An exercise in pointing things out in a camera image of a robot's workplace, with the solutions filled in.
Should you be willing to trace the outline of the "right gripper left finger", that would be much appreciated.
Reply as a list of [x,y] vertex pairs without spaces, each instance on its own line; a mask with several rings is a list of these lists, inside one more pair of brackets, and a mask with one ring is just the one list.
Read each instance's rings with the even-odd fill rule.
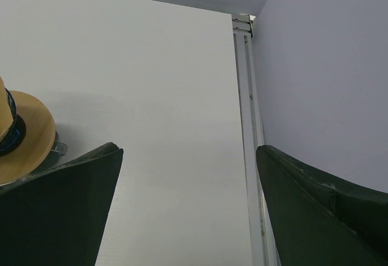
[[1,265],[95,265],[124,150],[106,143],[1,187]]

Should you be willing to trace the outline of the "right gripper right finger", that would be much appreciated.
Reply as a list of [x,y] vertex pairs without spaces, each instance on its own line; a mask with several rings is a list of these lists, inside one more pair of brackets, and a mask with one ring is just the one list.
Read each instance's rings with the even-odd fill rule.
[[271,145],[258,173],[282,265],[386,265],[387,194],[309,166]]

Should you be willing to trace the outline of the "grey plastic dripper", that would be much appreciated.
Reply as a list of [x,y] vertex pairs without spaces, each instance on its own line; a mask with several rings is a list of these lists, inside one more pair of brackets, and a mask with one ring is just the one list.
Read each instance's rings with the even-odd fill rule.
[[55,141],[50,150],[51,153],[55,153],[58,156],[65,156],[68,150],[68,145],[59,141]]

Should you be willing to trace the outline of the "brown paper coffee filter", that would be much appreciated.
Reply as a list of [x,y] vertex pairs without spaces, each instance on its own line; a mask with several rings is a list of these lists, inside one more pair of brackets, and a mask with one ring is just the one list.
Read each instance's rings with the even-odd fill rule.
[[4,81],[0,78],[0,141],[7,135],[13,123],[13,116],[8,103],[8,92],[5,88]]

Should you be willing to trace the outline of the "blue plastic dripper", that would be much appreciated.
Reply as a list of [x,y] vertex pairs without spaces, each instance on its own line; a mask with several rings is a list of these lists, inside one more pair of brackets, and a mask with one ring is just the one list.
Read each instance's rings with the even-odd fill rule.
[[5,89],[5,91],[7,95],[8,106],[10,107],[10,111],[12,114],[12,123],[5,137],[1,141],[1,156],[9,154],[11,150],[15,148],[16,141],[19,138],[19,131],[15,128],[16,121],[18,118],[16,111],[16,103],[10,91],[8,89]]

